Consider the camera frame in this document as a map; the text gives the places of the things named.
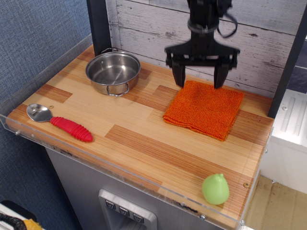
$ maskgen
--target orange cloth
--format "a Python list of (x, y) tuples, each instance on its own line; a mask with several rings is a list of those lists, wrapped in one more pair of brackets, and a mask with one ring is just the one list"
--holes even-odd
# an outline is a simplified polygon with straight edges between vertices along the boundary
[(163, 119), (173, 125), (225, 140), (243, 97), (242, 92), (214, 89), (212, 85), (189, 80), (176, 95)]

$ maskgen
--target wooden countertop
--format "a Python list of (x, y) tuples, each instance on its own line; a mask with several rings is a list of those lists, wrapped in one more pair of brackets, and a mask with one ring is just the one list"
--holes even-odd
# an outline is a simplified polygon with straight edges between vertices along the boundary
[[(273, 125), (266, 116), (272, 100), (244, 92), (236, 121), (221, 142), (163, 121), (180, 89), (171, 70), (142, 62), (137, 85), (124, 96), (113, 97), (91, 86), (85, 67), (93, 57), (91, 46), (12, 111), (7, 124), (50, 148), (102, 166), (128, 183), (142, 184), (196, 215), (231, 226), (217, 211), (240, 221)], [(54, 116), (82, 124), (92, 132), (94, 142), (78, 141), (49, 122), (32, 121), (26, 114), (31, 103), (53, 106)], [(201, 192), (203, 180), (215, 173), (223, 173), (230, 188), (229, 199), (219, 206), (208, 204)]]

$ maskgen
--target white wooden wall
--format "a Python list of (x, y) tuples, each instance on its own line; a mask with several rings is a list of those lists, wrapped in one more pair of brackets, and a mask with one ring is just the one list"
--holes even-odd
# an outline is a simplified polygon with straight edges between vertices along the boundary
[[(186, 0), (107, 0), (112, 46), (165, 68), (164, 48), (190, 39)], [(238, 66), (225, 85), (273, 97), (285, 67), (307, 0), (233, 0), (229, 13), (237, 33), (222, 44), (238, 47)], [(234, 24), (223, 19), (227, 33)], [(213, 68), (187, 67), (187, 74), (213, 81)]]

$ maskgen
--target green ball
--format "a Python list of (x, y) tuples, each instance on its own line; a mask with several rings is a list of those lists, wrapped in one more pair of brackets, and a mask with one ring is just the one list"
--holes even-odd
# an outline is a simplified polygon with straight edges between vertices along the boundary
[(209, 204), (224, 203), (229, 198), (229, 187), (224, 175), (208, 176), (202, 183), (202, 193)]

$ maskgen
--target spoon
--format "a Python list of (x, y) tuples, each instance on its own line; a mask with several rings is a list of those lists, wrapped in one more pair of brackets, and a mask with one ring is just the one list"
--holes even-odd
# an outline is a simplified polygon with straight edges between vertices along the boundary
[(53, 117), (51, 111), (41, 104), (28, 105), (27, 114), (37, 122), (50, 121), (51, 124), (63, 129), (78, 140), (84, 142), (93, 141), (92, 134), (86, 128), (63, 117)]

